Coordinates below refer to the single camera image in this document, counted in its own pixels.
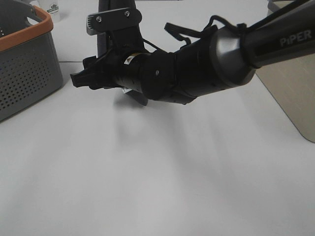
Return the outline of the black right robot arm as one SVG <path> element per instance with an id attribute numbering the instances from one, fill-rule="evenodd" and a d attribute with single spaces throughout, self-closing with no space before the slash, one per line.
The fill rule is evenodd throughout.
<path id="1" fill-rule="evenodd" d="M 75 87 L 126 89 L 140 104 L 149 100 L 188 104 L 213 92 L 247 84 L 257 69 L 315 51 L 315 3 L 295 0 L 248 27 L 218 15 L 202 31 L 167 23 L 184 45 L 175 52 L 145 48 L 142 14 L 132 0 L 101 0 L 87 17 L 98 56 L 71 75 Z"/>

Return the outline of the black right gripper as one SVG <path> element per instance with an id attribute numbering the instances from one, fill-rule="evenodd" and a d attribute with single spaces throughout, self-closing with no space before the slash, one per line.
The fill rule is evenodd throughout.
<path id="1" fill-rule="evenodd" d="M 83 59 L 84 70 L 70 74 L 76 88 L 126 88 L 142 93 L 141 73 L 147 53 L 130 52 L 117 55 L 113 50 L 100 57 Z"/>

